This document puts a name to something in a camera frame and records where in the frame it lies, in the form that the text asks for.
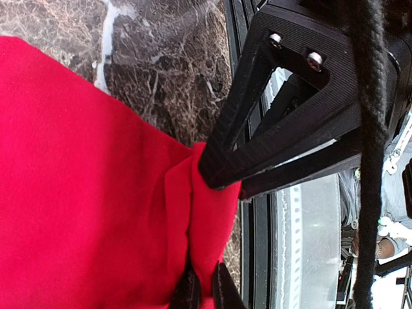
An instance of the red fabric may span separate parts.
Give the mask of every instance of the red fabric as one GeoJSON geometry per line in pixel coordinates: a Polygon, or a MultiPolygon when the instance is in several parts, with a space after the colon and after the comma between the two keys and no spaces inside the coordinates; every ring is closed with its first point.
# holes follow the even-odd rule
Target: red fabric
{"type": "Polygon", "coordinates": [[[0,37],[0,308],[167,308],[187,251],[211,275],[239,184],[16,38],[0,37]]]}

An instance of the marble floor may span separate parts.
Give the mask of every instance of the marble floor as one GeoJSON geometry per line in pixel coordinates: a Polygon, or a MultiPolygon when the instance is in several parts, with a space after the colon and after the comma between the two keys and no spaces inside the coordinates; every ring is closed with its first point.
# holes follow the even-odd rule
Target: marble floor
{"type": "MultiPolygon", "coordinates": [[[[0,0],[0,35],[20,37],[153,126],[205,140],[230,87],[221,0],[0,0]]],[[[225,260],[239,286],[239,222],[225,260]]]]}

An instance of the black cable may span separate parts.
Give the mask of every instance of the black cable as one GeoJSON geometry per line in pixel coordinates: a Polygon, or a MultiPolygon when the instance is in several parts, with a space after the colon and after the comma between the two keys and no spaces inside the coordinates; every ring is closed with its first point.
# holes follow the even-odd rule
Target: black cable
{"type": "Polygon", "coordinates": [[[377,224],[382,208],[382,166],[387,140],[386,50],[384,16],[379,0],[346,2],[362,113],[362,178],[359,259],[354,300],[357,309],[372,308],[377,224]]]}

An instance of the hand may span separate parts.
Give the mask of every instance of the hand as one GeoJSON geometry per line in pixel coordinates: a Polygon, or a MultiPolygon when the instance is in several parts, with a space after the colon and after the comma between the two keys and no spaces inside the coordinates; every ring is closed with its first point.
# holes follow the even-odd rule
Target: hand
{"type": "Polygon", "coordinates": [[[352,239],[352,253],[356,256],[359,256],[359,233],[358,230],[355,230],[355,234],[352,239]]]}
{"type": "MultiPolygon", "coordinates": [[[[395,248],[388,239],[382,239],[376,244],[375,252],[377,254],[377,259],[386,259],[395,255],[395,248]]],[[[358,230],[355,231],[352,239],[352,253],[359,256],[359,233],[358,230]]]]}

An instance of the screw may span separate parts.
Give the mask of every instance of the screw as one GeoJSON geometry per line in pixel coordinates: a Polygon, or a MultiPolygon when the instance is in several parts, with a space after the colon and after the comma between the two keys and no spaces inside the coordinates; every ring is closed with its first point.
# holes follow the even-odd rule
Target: screw
{"type": "Polygon", "coordinates": [[[269,41],[272,43],[273,46],[275,46],[278,50],[280,50],[282,48],[281,46],[281,42],[282,42],[282,38],[279,34],[277,33],[273,33],[270,35],[269,37],[269,41]]]}
{"type": "Polygon", "coordinates": [[[357,230],[358,227],[359,227],[358,220],[356,219],[355,221],[350,223],[350,226],[351,226],[352,230],[357,230]]]}
{"type": "Polygon", "coordinates": [[[361,169],[359,167],[355,170],[355,178],[356,180],[361,179],[361,169]]]}
{"type": "Polygon", "coordinates": [[[314,71],[322,72],[323,59],[318,53],[310,53],[306,61],[314,71]]]}

